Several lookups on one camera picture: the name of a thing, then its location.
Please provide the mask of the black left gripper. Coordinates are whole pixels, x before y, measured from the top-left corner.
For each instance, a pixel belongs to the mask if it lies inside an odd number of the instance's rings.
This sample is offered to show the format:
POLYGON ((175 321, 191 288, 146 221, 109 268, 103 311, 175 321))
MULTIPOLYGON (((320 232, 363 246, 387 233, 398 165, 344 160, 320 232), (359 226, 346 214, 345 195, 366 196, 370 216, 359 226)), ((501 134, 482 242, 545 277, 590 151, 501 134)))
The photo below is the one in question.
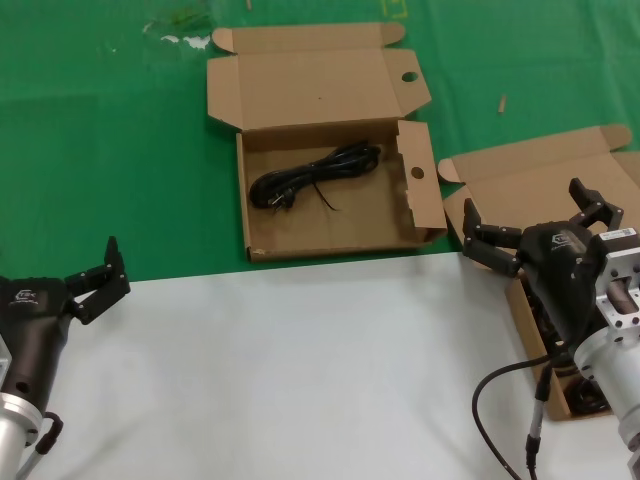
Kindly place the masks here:
POLYGON ((11 354, 3 393, 49 401, 71 316, 89 325, 131 292, 123 256, 110 236, 102 265, 65 279, 1 279, 1 337, 11 354))

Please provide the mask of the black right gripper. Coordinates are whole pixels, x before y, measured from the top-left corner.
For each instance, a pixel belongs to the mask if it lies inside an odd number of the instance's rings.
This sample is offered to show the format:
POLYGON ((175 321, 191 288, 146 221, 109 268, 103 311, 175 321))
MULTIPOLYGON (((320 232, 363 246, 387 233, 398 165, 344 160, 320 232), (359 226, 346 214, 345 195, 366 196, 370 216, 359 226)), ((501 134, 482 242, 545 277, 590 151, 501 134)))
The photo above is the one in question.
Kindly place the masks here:
POLYGON ((586 228, 601 222, 608 231, 619 230, 623 210, 599 191, 586 188, 579 178, 570 181, 569 194, 579 208, 570 222, 537 224, 523 233, 518 228, 484 224, 473 200, 467 198, 463 254, 505 276, 516 276, 522 265, 560 338, 578 346, 588 336, 594 309, 594 281, 583 271, 592 238, 586 228), (507 249, 519 249, 519 258, 507 249))

